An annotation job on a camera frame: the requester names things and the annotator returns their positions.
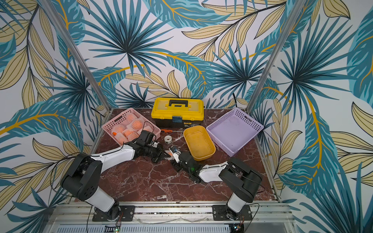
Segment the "white foam net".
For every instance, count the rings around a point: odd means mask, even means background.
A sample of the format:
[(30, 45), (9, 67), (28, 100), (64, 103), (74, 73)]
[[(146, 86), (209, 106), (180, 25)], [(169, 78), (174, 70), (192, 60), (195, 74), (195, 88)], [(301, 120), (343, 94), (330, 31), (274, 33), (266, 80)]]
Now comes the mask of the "white foam net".
[(145, 125), (142, 130), (153, 133), (154, 132), (154, 126), (152, 126), (152, 125)]
[(180, 162), (179, 156), (181, 154), (181, 151), (179, 150), (179, 148), (177, 146), (172, 146), (170, 148), (170, 151), (171, 151), (172, 156), (175, 159), (176, 163), (179, 163)]

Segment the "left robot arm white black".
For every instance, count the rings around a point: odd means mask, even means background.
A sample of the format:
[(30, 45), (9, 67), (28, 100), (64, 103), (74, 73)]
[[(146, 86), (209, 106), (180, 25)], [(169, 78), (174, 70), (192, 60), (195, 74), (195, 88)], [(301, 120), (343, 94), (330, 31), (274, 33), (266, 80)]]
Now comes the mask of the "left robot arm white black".
[(141, 156), (150, 158), (155, 164), (169, 157), (163, 146), (156, 141), (155, 134), (143, 130), (138, 138), (123, 143), (116, 149), (93, 155), (77, 155), (60, 185), (80, 201), (89, 203), (96, 211), (114, 219), (119, 215), (119, 204), (99, 187), (101, 174)]

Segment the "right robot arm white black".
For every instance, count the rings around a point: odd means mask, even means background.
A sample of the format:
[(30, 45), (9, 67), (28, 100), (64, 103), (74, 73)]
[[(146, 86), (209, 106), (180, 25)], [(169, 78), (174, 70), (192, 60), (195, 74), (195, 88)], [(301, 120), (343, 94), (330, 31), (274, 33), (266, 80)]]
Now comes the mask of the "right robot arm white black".
[(243, 207), (252, 203), (262, 183), (262, 175), (240, 159), (231, 157), (216, 165), (202, 165), (190, 152), (172, 149), (172, 165), (183, 170), (195, 183), (223, 182), (233, 192), (226, 204), (226, 213), (238, 215)]

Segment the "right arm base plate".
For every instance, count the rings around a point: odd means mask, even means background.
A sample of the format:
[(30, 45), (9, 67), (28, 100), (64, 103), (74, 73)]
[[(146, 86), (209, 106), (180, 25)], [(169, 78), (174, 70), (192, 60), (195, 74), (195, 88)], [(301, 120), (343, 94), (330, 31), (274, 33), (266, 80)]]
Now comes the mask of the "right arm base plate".
[(240, 212), (236, 213), (227, 205), (213, 205), (212, 214), (214, 221), (238, 221), (252, 220), (252, 211), (249, 205), (244, 205)]

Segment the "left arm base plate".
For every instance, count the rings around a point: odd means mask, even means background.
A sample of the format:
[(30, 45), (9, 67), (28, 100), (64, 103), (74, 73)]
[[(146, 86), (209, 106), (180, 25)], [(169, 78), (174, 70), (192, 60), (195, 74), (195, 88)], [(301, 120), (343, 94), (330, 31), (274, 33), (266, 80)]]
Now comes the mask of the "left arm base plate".
[(108, 212), (95, 207), (93, 222), (131, 222), (135, 213), (133, 205), (115, 205)]

